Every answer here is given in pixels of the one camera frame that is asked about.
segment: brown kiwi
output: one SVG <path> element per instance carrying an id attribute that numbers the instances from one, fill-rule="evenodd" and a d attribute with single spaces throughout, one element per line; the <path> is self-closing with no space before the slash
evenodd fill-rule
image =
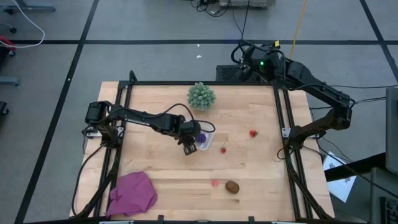
<path id="1" fill-rule="evenodd" d="M 225 189 L 232 194 L 237 194 L 239 192 L 239 185 L 232 180 L 229 180 L 227 183 L 225 183 Z"/>

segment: wooden tabletop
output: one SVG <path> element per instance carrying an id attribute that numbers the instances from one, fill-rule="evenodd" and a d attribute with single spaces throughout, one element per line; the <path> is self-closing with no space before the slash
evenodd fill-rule
<path id="1" fill-rule="evenodd" d="M 117 82 L 104 82 L 98 100 L 114 103 L 117 86 Z M 187 104 L 189 88 L 136 85 L 132 88 L 129 107 L 157 114 L 175 103 Z M 133 217 L 116 215 L 113 219 L 156 220 L 158 215 L 164 215 L 165 220 L 246 221 L 248 216 L 254 216 L 256 221 L 295 220 L 285 162 L 276 156 L 282 140 L 272 87 L 211 86 L 211 89 L 217 97 L 211 110 L 192 110 L 195 119 L 207 120 L 216 126 L 207 151 L 186 156 L 173 138 L 137 124 L 126 126 L 119 176 L 143 170 L 159 199 L 147 213 Z M 305 93 L 291 91 L 289 94 L 295 124 L 302 126 L 311 122 Z M 169 113 L 189 118 L 182 107 Z M 284 119 L 288 126 L 285 109 Z M 252 129 L 259 132 L 255 138 L 249 136 Z M 100 138 L 89 140 L 84 159 L 99 144 Z M 220 153 L 222 145 L 226 148 L 225 154 Z M 318 150 L 315 140 L 308 139 L 304 145 Z M 104 152 L 105 149 L 97 153 L 81 174 L 75 200 L 77 212 L 98 188 Z M 320 156 L 308 149 L 301 152 L 308 189 L 334 217 Z M 219 186 L 213 187 L 212 180 L 218 180 Z M 225 190 L 228 180 L 239 184 L 238 194 Z M 298 196 L 300 211 L 305 217 L 299 189 Z M 107 201 L 108 192 L 104 193 L 101 215 L 105 213 Z"/>

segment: purple object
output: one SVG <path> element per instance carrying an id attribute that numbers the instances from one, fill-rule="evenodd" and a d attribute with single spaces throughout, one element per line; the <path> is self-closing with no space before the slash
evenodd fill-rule
<path id="1" fill-rule="evenodd" d="M 196 142 L 204 143 L 206 141 L 205 134 L 200 133 L 198 136 L 195 137 Z"/>
<path id="2" fill-rule="evenodd" d="M 148 176 L 134 172 L 119 177 L 118 186 L 110 193 L 111 205 L 106 216 L 123 214 L 131 216 L 148 211 L 157 201 L 157 194 Z"/>

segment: white wire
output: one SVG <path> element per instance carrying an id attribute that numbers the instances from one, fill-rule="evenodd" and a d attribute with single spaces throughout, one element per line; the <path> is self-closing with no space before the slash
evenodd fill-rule
<path id="1" fill-rule="evenodd" d="M 43 42 L 43 40 L 44 40 L 45 32 L 44 32 L 38 25 L 36 25 L 33 21 L 31 21 L 31 20 L 25 15 L 24 11 L 22 11 L 22 9 L 19 7 L 18 3 L 15 2 L 15 0 L 12 0 L 12 1 L 13 1 L 13 2 L 15 3 L 15 5 L 18 7 L 18 9 L 19 9 L 20 12 L 22 13 L 22 15 L 24 15 L 24 17 L 25 17 L 31 24 L 33 24 L 34 26 L 36 26 L 36 28 L 38 28 L 40 31 L 42 31 L 43 37 L 42 37 L 42 40 L 41 40 L 39 43 L 37 43 L 37 44 L 32 44 L 32 45 L 26 45 L 26 46 L 13 46 L 13 45 L 8 45 L 8 44 L 4 43 L 4 42 L 1 41 L 1 40 L 0 40 L 0 43 L 2 43 L 2 44 L 5 45 L 5 46 L 8 46 L 8 47 L 15 47 L 15 48 L 28 48 L 28 47 L 36 47 L 36 46 L 39 46 L 39 45 Z"/>

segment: metal bracket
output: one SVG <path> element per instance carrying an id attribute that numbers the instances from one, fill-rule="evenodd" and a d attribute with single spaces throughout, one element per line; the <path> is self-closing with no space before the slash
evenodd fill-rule
<path id="1" fill-rule="evenodd" d="M 290 128 L 282 128 L 282 137 L 283 138 L 288 138 L 289 135 L 290 135 Z M 311 135 L 310 138 L 318 139 L 319 138 L 319 134 Z"/>
<path id="2" fill-rule="evenodd" d="M 288 138 L 290 135 L 290 128 L 282 128 L 282 137 Z"/>
<path id="3" fill-rule="evenodd" d="M 120 134 L 123 131 L 123 127 L 117 127 L 116 129 L 118 130 L 118 134 Z M 89 127 L 86 130 L 86 137 L 88 138 L 102 137 L 102 134 L 97 129 Z"/>

